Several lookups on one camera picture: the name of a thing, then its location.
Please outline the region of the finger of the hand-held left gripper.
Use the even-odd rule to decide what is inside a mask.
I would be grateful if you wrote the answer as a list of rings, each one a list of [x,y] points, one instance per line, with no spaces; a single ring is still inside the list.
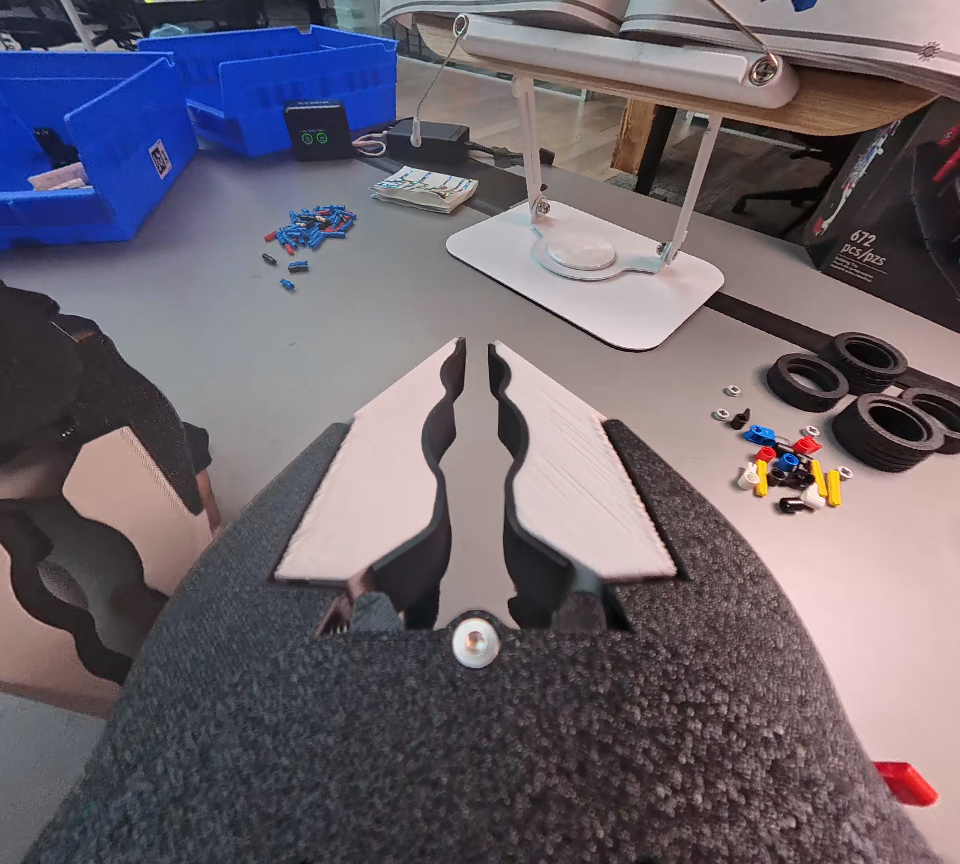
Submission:
[[[27,518],[82,583],[112,567],[119,580],[138,574],[173,594],[207,548],[207,514],[188,509],[129,427],[75,452],[22,453],[2,464],[1,487],[2,505]]]
[[[1,685],[4,692],[104,718],[132,660],[101,640],[83,606],[50,591],[26,561],[1,551]]]

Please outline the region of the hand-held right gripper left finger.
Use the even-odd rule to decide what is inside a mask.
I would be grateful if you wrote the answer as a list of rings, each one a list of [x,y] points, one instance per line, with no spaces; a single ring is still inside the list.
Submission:
[[[322,628],[360,628],[381,595],[409,628],[432,628],[451,553],[441,462],[457,436],[466,373],[455,338],[354,414],[273,579],[338,590]]]

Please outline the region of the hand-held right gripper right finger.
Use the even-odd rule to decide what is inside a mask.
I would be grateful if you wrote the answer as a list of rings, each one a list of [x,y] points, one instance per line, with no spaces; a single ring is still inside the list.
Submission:
[[[503,553],[521,628],[628,628],[615,589],[677,578],[677,561],[609,420],[503,342],[487,347],[510,453]]]

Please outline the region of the grey desk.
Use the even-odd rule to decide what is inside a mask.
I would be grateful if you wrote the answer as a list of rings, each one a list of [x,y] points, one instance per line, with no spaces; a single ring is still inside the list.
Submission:
[[[706,306],[656,348],[617,350],[448,253],[450,235],[487,215],[378,201],[371,187],[386,175],[364,162],[203,150],[131,243],[18,250],[2,255],[2,279],[93,318],[208,429],[226,519],[326,426],[464,337],[458,438],[442,463],[453,555],[441,622],[470,606],[506,610],[510,458],[496,437],[487,345],[507,343],[623,420],[744,534],[798,609],[870,756],[913,764],[939,792],[935,806],[908,812],[943,860],[958,862],[958,457],[889,474],[830,440],[827,464],[854,470],[842,507],[776,513],[729,486],[738,441],[710,412],[737,386],[734,406],[797,434],[814,417],[775,399],[765,369],[799,350]],[[263,242],[291,211],[321,205],[357,214],[344,239],[293,256]],[[289,273],[300,260],[309,270]]]

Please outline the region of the person's left hand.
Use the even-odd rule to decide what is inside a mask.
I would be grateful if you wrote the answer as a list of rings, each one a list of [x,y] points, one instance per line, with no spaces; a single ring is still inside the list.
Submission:
[[[196,475],[198,494],[202,503],[203,512],[209,523],[211,538],[215,539],[222,532],[221,511],[214,495],[210,474],[207,469]]]

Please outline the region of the assorted small toy bricks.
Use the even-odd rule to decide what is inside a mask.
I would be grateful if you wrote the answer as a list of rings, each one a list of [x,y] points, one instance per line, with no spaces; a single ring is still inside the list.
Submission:
[[[822,429],[808,424],[795,435],[783,435],[762,425],[748,406],[734,406],[733,400],[743,396],[743,390],[728,386],[723,395],[726,405],[712,409],[710,418],[737,440],[728,480],[732,489],[784,516],[842,507],[845,485],[853,474],[844,465],[822,461]]]

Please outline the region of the white book stand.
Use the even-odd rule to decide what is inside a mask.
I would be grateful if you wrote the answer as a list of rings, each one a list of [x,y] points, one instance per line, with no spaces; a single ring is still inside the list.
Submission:
[[[909,115],[934,94],[888,78],[791,69],[737,51],[672,47],[524,27],[498,18],[422,15],[436,54],[510,75],[518,107],[524,202],[455,233],[448,252],[615,348],[665,342],[724,284],[714,265],[681,251],[722,120],[836,136]],[[535,80],[632,101],[677,103],[707,115],[707,130],[674,230],[659,244],[546,197]]]

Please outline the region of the blue bin with square tag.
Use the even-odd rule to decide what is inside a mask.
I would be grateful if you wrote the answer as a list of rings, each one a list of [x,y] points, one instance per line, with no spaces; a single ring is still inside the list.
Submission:
[[[162,54],[4,52],[1,98],[2,251],[133,239],[198,150]],[[53,169],[42,129],[77,150],[85,187],[31,184]]]

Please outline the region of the pile of blue red pins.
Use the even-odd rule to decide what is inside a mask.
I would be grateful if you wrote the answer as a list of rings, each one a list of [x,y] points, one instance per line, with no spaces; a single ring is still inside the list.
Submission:
[[[357,221],[357,214],[343,205],[321,205],[289,213],[289,221],[263,237],[289,256],[300,250],[315,250],[326,241],[344,239]]]

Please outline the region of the folded shiny sticker sheet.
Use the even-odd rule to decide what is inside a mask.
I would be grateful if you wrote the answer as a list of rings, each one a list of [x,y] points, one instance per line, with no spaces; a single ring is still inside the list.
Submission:
[[[403,166],[370,188],[378,200],[449,215],[470,200],[479,181]]]

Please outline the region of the black device with green lights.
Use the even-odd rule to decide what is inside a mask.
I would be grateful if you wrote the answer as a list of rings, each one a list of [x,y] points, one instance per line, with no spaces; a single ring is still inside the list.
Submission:
[[[356,150],[340,101],[295,101],[283,108],[292,156],[301,163],[352,160]]]

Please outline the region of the black power adapter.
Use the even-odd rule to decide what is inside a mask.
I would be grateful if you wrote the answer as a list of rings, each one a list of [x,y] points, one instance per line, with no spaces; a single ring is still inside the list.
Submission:
[[[419,145],[414,144],[414,120],[407,118],[384,133],[387,156],[402,165],[427,169],[457,167],[470,158],[471,129],[463,125],[420,122]]]

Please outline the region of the black office chair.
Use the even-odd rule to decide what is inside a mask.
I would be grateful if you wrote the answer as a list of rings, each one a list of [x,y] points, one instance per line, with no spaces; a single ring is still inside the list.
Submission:
[[[733,188],[729,218],[797,243],[860,140],[860,134],[783,134],[750,161]]]

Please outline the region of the black toy set box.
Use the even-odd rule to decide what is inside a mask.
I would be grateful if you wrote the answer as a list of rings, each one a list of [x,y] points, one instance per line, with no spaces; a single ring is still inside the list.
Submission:
[[[803,233],[817,270],[958,331],[958,102],[863,133]]]

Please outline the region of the red translucent brick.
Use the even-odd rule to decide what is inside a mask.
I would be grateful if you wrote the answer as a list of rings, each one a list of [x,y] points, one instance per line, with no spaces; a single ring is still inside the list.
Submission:
[[[895,799],[910,807],[931,807],[937,804],[937,790],[911,764],[898,761],[875,761],[875,770]]]

